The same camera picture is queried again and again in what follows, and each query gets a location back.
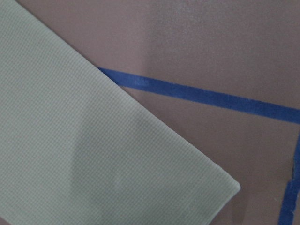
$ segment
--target textured fabric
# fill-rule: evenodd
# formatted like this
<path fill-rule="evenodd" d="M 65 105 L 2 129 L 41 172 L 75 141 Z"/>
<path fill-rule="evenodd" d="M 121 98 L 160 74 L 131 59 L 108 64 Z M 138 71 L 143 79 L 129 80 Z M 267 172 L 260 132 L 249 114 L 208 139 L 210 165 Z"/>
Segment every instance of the textured fabric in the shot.
<path fill-rule="evenodd" d="M 240 189 L 12 0 L 0 1 L 0 217 L 205 225 Z"/>

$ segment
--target folded cloth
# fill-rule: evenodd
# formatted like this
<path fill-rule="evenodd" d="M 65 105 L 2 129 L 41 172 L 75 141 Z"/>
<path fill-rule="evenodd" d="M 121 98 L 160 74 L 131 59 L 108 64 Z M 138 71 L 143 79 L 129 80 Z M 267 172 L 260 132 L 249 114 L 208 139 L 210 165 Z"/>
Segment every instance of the folded cloth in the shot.
<path fill-rule="evenodd" d="M 0 1 L 0 217 L 206 225 L 239 189 L 18 3 Z"/>

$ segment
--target blue tape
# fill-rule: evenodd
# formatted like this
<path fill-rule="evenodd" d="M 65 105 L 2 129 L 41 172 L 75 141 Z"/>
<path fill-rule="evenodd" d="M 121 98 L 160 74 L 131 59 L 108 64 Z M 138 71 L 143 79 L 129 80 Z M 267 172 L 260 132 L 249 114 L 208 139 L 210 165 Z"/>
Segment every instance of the blue tape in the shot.
<path fill-rule="evenodd" d="M 300 191 L 300 136 L 294 154 L 294 167 L 292 180 L 288 182 L 285 189 L 285 196 L 282 201 L 281 211 L 279 215 L 278 225 L 292 225 L 294 219 L 294 211 Z"/>
<path fill-rule="evenodd" d="M 143 76 L 98 68 L 119 86 L 300 124 L 300 110 Z"/>

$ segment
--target ribbed fabric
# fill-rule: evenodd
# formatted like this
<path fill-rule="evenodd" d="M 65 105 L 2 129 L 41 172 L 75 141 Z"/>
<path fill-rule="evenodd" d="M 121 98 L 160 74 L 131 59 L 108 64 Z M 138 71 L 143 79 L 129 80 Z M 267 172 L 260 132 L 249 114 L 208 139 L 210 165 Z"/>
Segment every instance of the ribbed fabric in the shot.
<path fill-rule="evenodd" d="M 206 225 L 239 191 L 15 1 L 0 1 L 0 27 L 0 217 Z"/>

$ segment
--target painter's tape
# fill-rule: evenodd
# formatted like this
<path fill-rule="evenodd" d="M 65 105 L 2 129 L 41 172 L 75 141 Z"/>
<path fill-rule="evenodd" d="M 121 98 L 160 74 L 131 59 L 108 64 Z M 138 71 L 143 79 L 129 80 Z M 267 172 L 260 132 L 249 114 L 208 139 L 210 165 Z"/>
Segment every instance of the painter's tape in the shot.
<path fill-rule="evenodd" d="M 300 124 L 300 110 L 244 97 L 99 68 L 119 86 Z"/>
<path fill-rule="evenodd" d="M 292 225 L 296 202 L 300 191 L 300 136 L 294 154 L 292 180 L 288 182 L 282 201 L 278 225 Z"/>

